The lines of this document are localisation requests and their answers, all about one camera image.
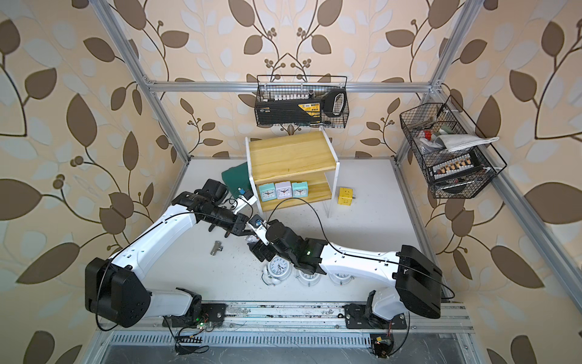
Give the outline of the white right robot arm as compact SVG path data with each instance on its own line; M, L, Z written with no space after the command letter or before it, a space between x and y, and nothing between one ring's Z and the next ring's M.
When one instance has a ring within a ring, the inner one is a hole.
M403 245L395 252L352 250L325 239L304 239L280 221L253 216L247 226L259 239L251 248L260 260L279 257L306 275L341 275L375 281L370 311L388 320L406 311L424 318L441 317L443 273L420 250Z

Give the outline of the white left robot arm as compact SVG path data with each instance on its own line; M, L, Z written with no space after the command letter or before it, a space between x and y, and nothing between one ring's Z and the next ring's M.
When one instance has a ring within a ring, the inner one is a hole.
M108 259L95 258L85 269L85 308L96 319L104 318L129 328L143 318L177 317L194 322L200 295L185 288L173 291L148 289L143 281L166 250L200 221L222 228L228 235L249 236L249 217L222 206L227 187L209 179L193 192L174 197L166 212Z

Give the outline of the white round clock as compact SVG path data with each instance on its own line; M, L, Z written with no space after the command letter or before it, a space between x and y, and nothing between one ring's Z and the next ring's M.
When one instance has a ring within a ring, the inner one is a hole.
M327 275L334 285L345 286L348 285L354 277L348 274L333 273Z
M308 275L303 271L298 271L296 274L296 279L306 287L313 287L321 280L321 275L320 274Z
M293 266L286 259L275 256L262 269L262 281L268 286L276 286L288 279L293 272Z

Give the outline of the white square alarm clock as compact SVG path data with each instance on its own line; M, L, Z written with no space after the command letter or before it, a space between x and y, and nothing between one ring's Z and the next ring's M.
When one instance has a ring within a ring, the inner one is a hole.
M278 182L274 186L278 200L286 200L293 196L293 187L289 181Z

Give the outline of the teal square alarm clock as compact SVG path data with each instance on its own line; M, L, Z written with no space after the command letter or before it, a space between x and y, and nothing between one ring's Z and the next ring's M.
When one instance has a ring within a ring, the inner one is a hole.
M262 184L259 186L260 200L265 203L277 199L277 190L274 183Z

